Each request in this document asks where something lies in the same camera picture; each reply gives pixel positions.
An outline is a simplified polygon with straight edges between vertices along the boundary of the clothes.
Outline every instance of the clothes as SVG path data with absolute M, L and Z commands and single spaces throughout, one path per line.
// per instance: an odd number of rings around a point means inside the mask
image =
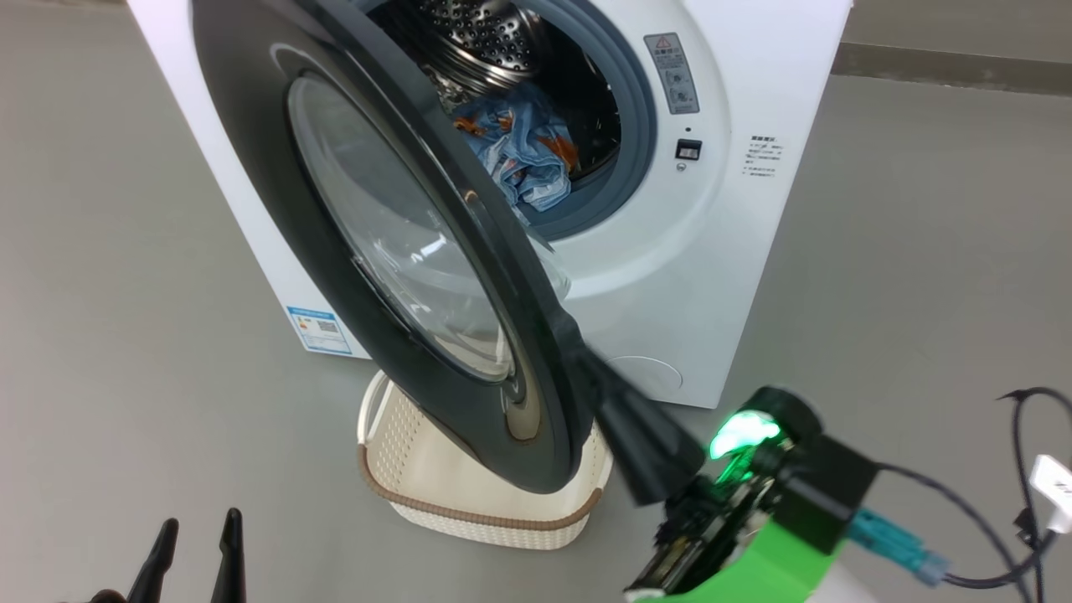
M 481 97 L 456 108 L 453 117 L 515 211 L 518 203 L 547 211 L 569 194 L 577 147 L 535 85 L 519 84 L 505 97 Z

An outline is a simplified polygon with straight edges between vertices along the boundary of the blue connector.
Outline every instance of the blue connector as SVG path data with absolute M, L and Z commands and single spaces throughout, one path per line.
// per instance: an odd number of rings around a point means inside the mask
M 849 540 L 908 570 L 934 588 L 949 571 L 949 559 L 923 548 L 923 541 L 885 517 L 861 509 L 849 526 Z

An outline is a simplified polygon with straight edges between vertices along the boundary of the white laundry basket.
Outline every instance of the white laundry basket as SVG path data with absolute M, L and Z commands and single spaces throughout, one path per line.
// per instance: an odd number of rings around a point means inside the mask
M 383 372 L 361 402 L 357 455 L 369 486 L 410 521 L 463 539 L 542 550 L 562 548 L 581 533 L 612 465 L 593 425 L 580 469 L 565 488 L 524 491 L 462 452 Z

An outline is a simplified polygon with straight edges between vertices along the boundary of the blue label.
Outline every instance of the blue label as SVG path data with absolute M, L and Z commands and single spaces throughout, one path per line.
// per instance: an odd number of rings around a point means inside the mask
M 293 306 L 287 306 L 286 311 L 291 314 L 291 320 L 294 321 L 294 326 L 307 350 L 354 355 L 346 341 L 346 336 L 343 335 L 342 325 L 331 312 L 307 310 Z

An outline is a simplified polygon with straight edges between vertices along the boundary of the white cable tag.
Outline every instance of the white cable tag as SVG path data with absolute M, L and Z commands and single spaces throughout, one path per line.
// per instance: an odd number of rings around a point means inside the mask
M 1057 505 L 1049 529 L 1067 534 L 1072 530 L 1072 471 L 1049 455 L 1040 454 L 1031 471 L 1031 486 Z

